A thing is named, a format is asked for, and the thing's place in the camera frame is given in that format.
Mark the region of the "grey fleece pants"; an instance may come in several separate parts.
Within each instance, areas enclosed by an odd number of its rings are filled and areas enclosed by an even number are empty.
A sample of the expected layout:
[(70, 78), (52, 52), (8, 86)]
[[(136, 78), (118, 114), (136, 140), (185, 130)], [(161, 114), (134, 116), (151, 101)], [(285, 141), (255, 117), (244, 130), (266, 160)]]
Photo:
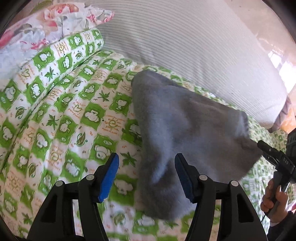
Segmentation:
[(144, 70), (132, 80), (142, 138), (138, 191), (151, 218), (173, 220), (193, 209), (175, 169), (181, 153), (217, 182), (241, 180), (262, 155), (249, 136), (247, 114)]

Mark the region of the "purple plaid pillow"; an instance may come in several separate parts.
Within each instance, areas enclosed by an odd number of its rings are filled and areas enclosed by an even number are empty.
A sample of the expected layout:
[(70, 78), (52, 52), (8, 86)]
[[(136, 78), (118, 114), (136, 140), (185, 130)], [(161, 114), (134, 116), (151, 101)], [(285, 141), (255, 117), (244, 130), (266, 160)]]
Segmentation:
[(292, 102), (289, 97), (287, 97), (285, 104), (278, 114), (273, 126), (268, 130), (270, 133), (275, 132), (280, 129), (280, 126), (283, 124), (284, 120), (287, 118), (289, 111), (292, 108)]

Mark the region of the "orange floral pillow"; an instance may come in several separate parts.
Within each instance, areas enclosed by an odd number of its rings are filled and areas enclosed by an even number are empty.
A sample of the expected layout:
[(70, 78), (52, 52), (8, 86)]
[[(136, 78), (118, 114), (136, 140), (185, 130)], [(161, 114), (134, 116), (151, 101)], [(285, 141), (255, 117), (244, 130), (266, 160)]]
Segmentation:
[(295, 112), (293, 107), (291, 107), (288, 111), (287, 116), (282, 122), (280, 129), (285, 131), (286, 133), (291, 133), (296, 128), (296, 120), (295, 120)]

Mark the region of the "green white patterned quilt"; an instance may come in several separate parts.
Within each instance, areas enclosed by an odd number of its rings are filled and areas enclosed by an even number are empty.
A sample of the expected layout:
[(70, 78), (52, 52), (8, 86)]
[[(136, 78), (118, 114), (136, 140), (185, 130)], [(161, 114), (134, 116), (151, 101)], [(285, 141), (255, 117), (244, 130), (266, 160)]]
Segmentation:
[(25, 238), (58, 181), (94, 173), (111, 153), (120, 166), (109, 197), (99, 204), (111, 240), (183, 240), (193, 213), (174, 221), (144, 214), (137, 197), (142, 139), (131, 81), (141, 70), (224, 103), (163, 67), (142, 65), (103, 49), (97, 29), (65, 37), (41, 50), (1, 87), (1, 216)]

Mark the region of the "white striped bolster pillow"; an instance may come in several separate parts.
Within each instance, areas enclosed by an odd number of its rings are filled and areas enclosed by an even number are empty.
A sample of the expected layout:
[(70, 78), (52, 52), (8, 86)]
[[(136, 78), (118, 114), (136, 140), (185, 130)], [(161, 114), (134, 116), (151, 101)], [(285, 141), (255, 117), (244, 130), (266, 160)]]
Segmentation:
[(271, 128), (286, 99), (279, 73), (224, 1), (86, 1), (114, 17), (99, 26), (106, 49), (168, 68)]

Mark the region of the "floral print pillow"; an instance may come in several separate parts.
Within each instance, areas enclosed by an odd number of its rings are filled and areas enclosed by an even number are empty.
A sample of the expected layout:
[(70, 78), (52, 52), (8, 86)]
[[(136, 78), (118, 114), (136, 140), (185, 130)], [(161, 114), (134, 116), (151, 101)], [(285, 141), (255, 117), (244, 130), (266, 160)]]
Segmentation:
[(1, 36), (1, 82), (9, 81), (44, 47), (106, 23), (113, 16), (113, 11), (78, 2), (39, 8), (14, 23)]

